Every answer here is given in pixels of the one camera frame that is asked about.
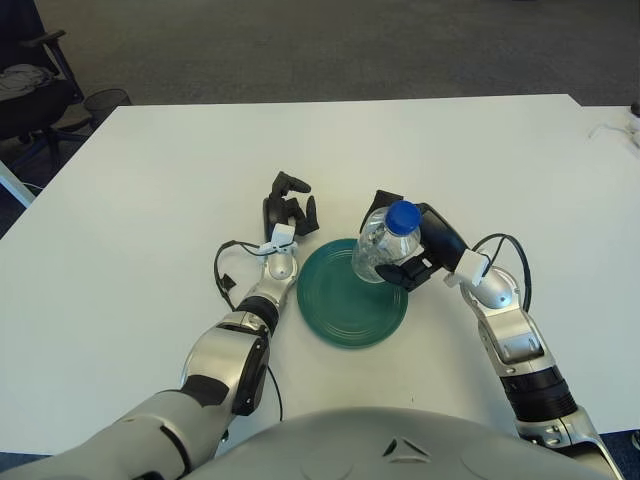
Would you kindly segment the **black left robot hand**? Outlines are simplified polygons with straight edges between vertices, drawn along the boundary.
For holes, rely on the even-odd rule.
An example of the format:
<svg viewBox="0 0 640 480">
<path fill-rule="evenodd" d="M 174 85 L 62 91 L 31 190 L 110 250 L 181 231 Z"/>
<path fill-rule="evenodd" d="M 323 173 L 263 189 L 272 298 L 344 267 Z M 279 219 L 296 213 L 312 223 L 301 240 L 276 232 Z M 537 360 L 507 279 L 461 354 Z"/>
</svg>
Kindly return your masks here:
<svg viewBox="0 0 640 480">
<path fill-rule="evenodd" d="M 305 209 L 302 209 L 296 198 L 288 198 L 293 191 L 308 194 L 311 186 L 296 177 L 280 171 L 274 179 L 271 192 L 263 200 L 264 234 L 271 239 L 277 224 L 289 226 L 289 220 L 295 222 L 295 235 L 304 237 L 319 229 L 315 198 L 309 196 Z"/>
</svg>

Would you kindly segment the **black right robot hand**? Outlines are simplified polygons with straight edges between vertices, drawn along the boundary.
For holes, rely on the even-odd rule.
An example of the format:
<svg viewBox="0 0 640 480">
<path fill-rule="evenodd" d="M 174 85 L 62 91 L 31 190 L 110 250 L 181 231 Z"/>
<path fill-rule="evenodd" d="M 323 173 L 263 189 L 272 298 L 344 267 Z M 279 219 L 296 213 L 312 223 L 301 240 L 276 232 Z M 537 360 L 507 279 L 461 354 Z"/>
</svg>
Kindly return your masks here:
<svg viewBox="0 0 640 480">
<path fill-rule="evenodd" d="M 467 249 L 430 205 L 378 190 L 360 226 L 351 265 L 365 282 L 411 292 L 440 269 L 454 271 Z"/>
</svg>

